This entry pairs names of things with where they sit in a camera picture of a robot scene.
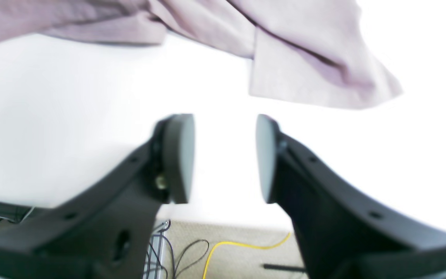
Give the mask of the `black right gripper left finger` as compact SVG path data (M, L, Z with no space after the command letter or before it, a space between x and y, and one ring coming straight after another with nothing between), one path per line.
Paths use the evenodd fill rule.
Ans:
M5 279L139 279L162 204L189 201L192 114L160 120L108 175L44 214L0 231Z

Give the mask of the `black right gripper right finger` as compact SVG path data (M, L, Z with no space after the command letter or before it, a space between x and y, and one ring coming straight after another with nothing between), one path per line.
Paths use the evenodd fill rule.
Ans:
M446 232L375 201L265 114L256 120L262 197L289 216L310 279L446 279Z

